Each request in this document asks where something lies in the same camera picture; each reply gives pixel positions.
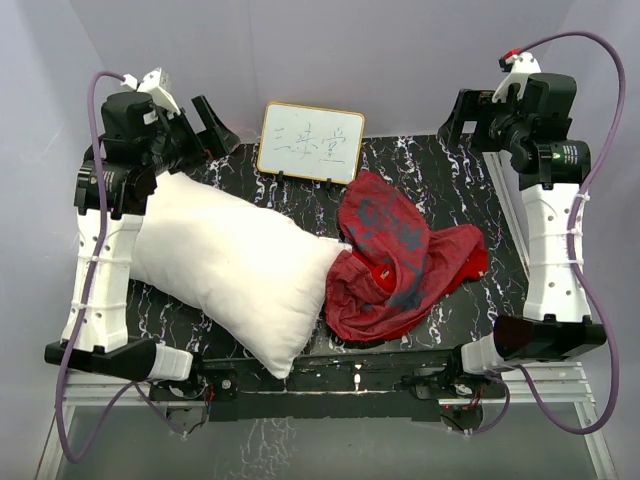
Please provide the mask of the white pillow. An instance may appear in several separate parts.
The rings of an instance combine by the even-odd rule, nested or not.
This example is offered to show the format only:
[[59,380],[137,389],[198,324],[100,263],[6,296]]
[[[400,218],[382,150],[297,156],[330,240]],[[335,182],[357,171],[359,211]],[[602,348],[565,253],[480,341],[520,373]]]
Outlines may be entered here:
[[328,272],[351,248],[184,174],[149,197],[130,277],[204,312],[277,379],[311,339]]

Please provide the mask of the red patterned pillowcase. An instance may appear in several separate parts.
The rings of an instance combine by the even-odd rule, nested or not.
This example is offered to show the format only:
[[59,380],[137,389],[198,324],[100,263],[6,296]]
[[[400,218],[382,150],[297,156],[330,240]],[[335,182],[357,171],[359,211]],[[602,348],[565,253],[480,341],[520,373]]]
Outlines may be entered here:
[[327,275],[325,318],[345,342],[400,338],[442,297],[488,271],[477,227],[431,230],[404,194],[369,171],[348,185],[338,222],[352,248]]

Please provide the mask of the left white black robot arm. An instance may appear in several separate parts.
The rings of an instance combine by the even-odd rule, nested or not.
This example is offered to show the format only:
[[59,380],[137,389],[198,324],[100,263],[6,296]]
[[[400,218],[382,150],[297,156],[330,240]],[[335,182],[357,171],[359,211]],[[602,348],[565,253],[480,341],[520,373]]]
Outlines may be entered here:
[[205,96],[192,103],[201,132],[184,112],[171,113],[148,93],[116,93],[102,104],[98,149],[105,157],[97,165],[86,153],[77,175],[74,293],[60,340],[45,348],[46,363],[129,381],[171,381],[186,399],[204,392],[207,376],[192,365],[192,354],[134,338],[126,322],[134,245],[157,176],[190,171],[239,144]]

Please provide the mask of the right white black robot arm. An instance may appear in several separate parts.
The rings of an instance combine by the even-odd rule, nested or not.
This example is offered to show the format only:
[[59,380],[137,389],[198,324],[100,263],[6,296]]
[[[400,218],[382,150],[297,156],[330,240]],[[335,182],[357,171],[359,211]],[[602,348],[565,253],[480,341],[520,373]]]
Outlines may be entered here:
[[604,327],[591,319],[575,274],[582,266],[579,217],[586,202],[580,188],[591,171],[589,146],[567,137],[576,93],[575,79],[556,73],[533,73],[498,101],[491,90],[462,89],[439,130],[452,148],[464,124],[473,122],[473,148],[510,154],[528,222],[523,312],[499,315],[490,334],[456,348],[457,364],[446,371],[445,381],[457,396],[478,389],[481,374],[530,361],[567,360],[607,340]]

